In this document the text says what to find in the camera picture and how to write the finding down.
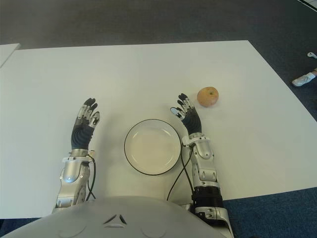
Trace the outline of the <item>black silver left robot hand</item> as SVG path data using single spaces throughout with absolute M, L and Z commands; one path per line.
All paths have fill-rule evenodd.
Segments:
M 94 130 L 100 121 L 100 112 L 94 112 L 95 98 L 87 99 L 79 109 L 71 134 L 71 149 L 88 150 Z

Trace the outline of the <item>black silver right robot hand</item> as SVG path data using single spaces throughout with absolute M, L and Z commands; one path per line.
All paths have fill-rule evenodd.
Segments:
M 202 133 L 200 117 L 189 97 L 181 93 L 178 96 L 177 103 L 180 107 L 171 107 L 170 111 L 183 123 L 188 135 Z

